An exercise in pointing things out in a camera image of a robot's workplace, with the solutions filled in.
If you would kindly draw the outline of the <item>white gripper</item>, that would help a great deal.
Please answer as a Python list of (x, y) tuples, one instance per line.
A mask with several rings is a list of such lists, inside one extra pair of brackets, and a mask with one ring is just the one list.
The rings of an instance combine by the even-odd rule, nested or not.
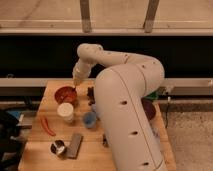
[(80, 80), (90, 76), (92, 66), (86, 62), (78, 61), (73, 69), (73, 84), (75, 87), (80, 85)]

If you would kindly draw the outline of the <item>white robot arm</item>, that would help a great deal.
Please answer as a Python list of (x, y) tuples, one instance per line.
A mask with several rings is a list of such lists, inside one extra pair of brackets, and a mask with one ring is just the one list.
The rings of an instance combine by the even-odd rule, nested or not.
[(142, 105), (165, 74), (161, 62), (135, 53), (106, 51), (98, 44), (81, 44), (73, 69), (76, 86), (93, 66), (105, 67), (95, 79), (94, 97), (101, 125), (117, 171), (167, 171), (164, 157)]

